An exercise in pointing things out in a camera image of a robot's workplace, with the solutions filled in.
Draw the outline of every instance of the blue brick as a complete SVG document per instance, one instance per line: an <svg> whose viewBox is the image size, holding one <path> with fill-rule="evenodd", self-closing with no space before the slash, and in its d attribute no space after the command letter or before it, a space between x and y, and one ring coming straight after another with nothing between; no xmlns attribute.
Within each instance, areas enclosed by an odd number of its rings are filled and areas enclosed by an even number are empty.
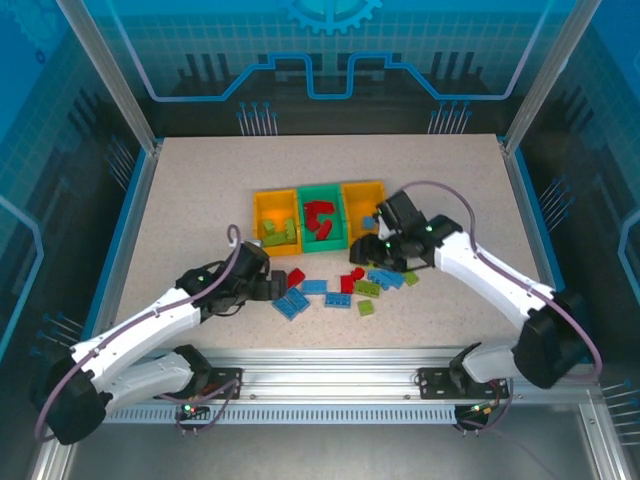
<svg viewBox="0 0 640 480"><path fill-rule="evenodd" d="M327 293L327 281L305 280L302 282L302 293L304 295L324 295Z"/></svg>
<svg viewBox="0 0 640 480"><path fill-rule="evenodd" d="M389 290L391 287L391 279L379 270L370 270L367 278L369 281L380 285L384 291Z"/></svg>
<svg viewBox="0 0 640 480"><path fill-rule="evenodd" d="M296 287L290 288L287 292L287 300L289 300L294 307L298 310L298 313L304 312L307 308L309 308L309 300L306 299L300 290Z"/></svg>
<svg viewBox="0 0 640 480"><path fill-rule="evenodd" d="M331 308L351 308L351 295L346 293L327 293L324 306Z"/></svg>
<svg viewBox="0 0 640 480"><path fill-rule="evenodd" d="M404 275L389 270L377 270L391 281L391 285L397 289L404 285Z"/></svg>
<svg viewBox="0 0 640 480"><path fill-rule="evenodd" d="M363 230L373 230L376 228L376 221L372 217L363 217L362 218L362 229Z"/></svg>
<svg viewBox="0 0 640 480"><path fill-rule="evenodd" d="M298 314L298 309L286 298L282 297L272 302L276 310L289 320L293 320Z"/></svg>

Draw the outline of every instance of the glass panel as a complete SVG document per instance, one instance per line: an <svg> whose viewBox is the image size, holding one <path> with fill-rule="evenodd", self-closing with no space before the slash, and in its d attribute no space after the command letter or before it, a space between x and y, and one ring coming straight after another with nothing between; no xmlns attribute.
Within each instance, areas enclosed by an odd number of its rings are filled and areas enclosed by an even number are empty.
<svg viewBox="0 0 640 480"><path fill-rule="evenodd" d="M140 149L55 2L0 5L0 478L17 479L39 350L81 335Z"/></svg>
<svg viewBox="0 0 640 480"><path fill-rule="evenodd" d="M87 1L159 136L504 133L574 3Z"/></svg>

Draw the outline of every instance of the orange bin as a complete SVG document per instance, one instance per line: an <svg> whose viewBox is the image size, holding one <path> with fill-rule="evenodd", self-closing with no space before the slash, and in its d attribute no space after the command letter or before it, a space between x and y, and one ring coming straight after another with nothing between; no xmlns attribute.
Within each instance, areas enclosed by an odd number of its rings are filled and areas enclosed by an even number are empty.
<svg viewBox="0 0 640 480"><path fill-rule="evenodd" d="M371 217L376 211L376 205L385 200L384 184L382 182L343 183L342 201L347 217L347 232L349 247L358 238L375 230L364 230L362 219Z"/></svg>
<svg viewBox="0 0 640 480"><path fill-rule="evenodd" d="M276 231L284 230L284 222L293 218L296 228L295 243L286 243L274 247L263 247L272 257L283 255L299 255L302 253L302 235L300 232L300 212L298 211L298 194L296 190L273 190L257 192L253 195L253 237L262 240L267 232L263 221L271 220Z"/></svg>

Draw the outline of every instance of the blue border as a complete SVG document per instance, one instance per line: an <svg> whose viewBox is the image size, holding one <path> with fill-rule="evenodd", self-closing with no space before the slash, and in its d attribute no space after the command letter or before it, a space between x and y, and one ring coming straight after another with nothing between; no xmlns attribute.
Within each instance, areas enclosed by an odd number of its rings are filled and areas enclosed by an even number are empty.
<svg viewBox="0 0 640 480"><path fill-rule="evenodd" d="M107 258L104 261L102 273L100 273L100 279L98 280L96 293L93 295L93 301L91 302L91 307L89 308L87 322L85 323L84 330L82 332L83 340L87 340L93 337L93 329L95 328L96 321L98 320L98 311L100 310L100 305L102 304L102 301L104 299L104 292L107 288L109 277L111 276L111 270L113 269L113 262L115 261L116 253L118 252L118 249L120 248L120 245L122 243L122 233L124 232L124 226L127 223L127 218L129 217L129 211L131 210L133 197L136 193L136 189L138 188L138 183L140 182L140 176L142 173L142 168L145 164L146 156L147 153L144 151L144 149L141 148L140 153L138 154L138 160L136 161L136 166L133 169L133 174L131 175L131 181L129 182L127 194L124 197L124 202L122 203L122 208L120 209L118 223L116 223L116 228L113 232L113 237L111 238L111 244L109 245Z"/></svg>
<svg viewBox="0 0 640 480"><path fill-rule="evenodd" d="M551 237L549 236L549 231L547 230L547 226L544 223L542 210L540 209L540 204L538 203L538 197L536 196L536 192L533 188L533 182L531 181L531 176L529 175L529 170L527 169L527 165L524 162L524 156L520 151L520 147L516 148L515 157L518 165L518 170L520 170L520 175L522 175L522 183L524 183L524 188L529 200L529 204L531 205L531 210L533 210L533 217L536 221L538 231L540 232L542 248L544 248L544 253L547 256L547 260L549 261L551 276L553 277L553 282L555 283L556 287L555 289L559 292L561 290L564 290L566 285L564 283L564 278L562 278L560 265L558 264L558 259L556 258L556 252L553 250Z"/></svg>

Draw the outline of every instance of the robotic arm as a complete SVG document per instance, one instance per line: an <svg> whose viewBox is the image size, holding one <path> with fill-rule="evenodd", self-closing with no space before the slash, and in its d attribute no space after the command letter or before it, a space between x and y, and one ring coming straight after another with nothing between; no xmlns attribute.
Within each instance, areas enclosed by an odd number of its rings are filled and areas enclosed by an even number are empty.
<svg viewBox="0 0 640 480"><path fill-rule="evenodd" d="M85 438L115 410L161 394L179 399L195 397L209 385L211 365L191 345L178 347L151 362L133 364L213 315L227 316L230 308L239 309L248 300L277 300L285 295L285 272L274 270L268 279L269 256L250 242L239 248L230 273L198 300L189 302L220 278L231 257L187 271L151 306L110 331L69 349L51 344L43 352L36 388L31 392L31 401L38 410L72 368L98 349L105 338L120 331L119 336L99 349L99 355L82 365L54 399L46 421L63 445ZM183 305L162 311L161 307L181 300L185 301ZM148 312L154 312L152 318L136 322Z"/></svg>
<svg viewBox="0 0 640 480"><path fill-rule="evenodd" d="M450 365L451 380L463 393L471 382L522 375L540 388L551 388L586 353L579 334L535 290L569 314L583 316L583 300L568 291L556 292L475 245L462 227L444 215L427 220L404 191L377 206L378 235L370 234L351 247L350 261L406 272L433 267L461 280L491 302L520 331L517 342L474 344Z"/></svg>

